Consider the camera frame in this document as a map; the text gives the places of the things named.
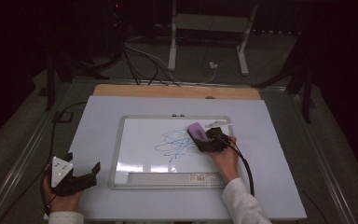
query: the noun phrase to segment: white sleeve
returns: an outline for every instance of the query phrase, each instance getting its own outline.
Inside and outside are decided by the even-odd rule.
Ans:
[[[271,223],[260,203],[239,177],[226,185],[223,201],[235,224]]]
[[[48,224],[83,224],[84,217],[77,212],[53,212],[48,216]]]

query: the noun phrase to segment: white stand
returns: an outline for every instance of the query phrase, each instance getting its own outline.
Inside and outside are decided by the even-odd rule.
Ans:
[[[240,17],[221,17],[207,15],[190,15],[176,13],[176,0],[172,0],[172,37],[170,59],[168,61],[168,69],[175,70],[176,64],[176,29],[192,29],[192,30],[212,30],[223,32],[241,32],[243,40],[237,46],[238,61],[240,63],[241,73],[248,75],[249,70],[246,64],[244,50],[249,34],[252,30],[253,20],[257,12],[258,4],[254,4],[252,12],[248,18]]]

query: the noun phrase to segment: drawing on screen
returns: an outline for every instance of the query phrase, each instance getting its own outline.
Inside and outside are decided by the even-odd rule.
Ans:
[[[162,134],[164,143],[155,147],[155,150],[170,158],[170,162],[183,156],[191,156],[188,151],[196,147],[187,131],[178,130]]]

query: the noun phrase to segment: dark background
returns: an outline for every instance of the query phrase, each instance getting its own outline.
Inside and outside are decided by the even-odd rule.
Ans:
[[[103,1],[92,2],[0,1],[0,128],[34,90],[32,78],[46,67],[41,27],[77,59],[102,52],[98,39],[88,38],[91,31],[104,35],[103,26],[96,25],[104,18]],[[208,2],[184,1],[178,10],[236,16],[249,9],[241,1]],[[158,35],[155,24],[171,22],[171,1],[131,0],[120,6],[126,9],[122,17],[141,35]],[[254,32],[265,31],[301,33],[285,68],[307,62],[358,160],[358,1],[263,1]]]

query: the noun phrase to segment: white tabletop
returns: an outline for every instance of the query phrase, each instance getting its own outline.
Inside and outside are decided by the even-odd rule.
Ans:
[[[94,220],[221,220],[230,215],[222,189],[108,188],[117,131],[123,116],[228,116],[249,162],[255,197],[271,219],[305,218],[304,207],[269,112],[261,100],[205,100],[91,96],[70,151],[74,175],[101,162],[98,185],[83,194],[79,212]]]

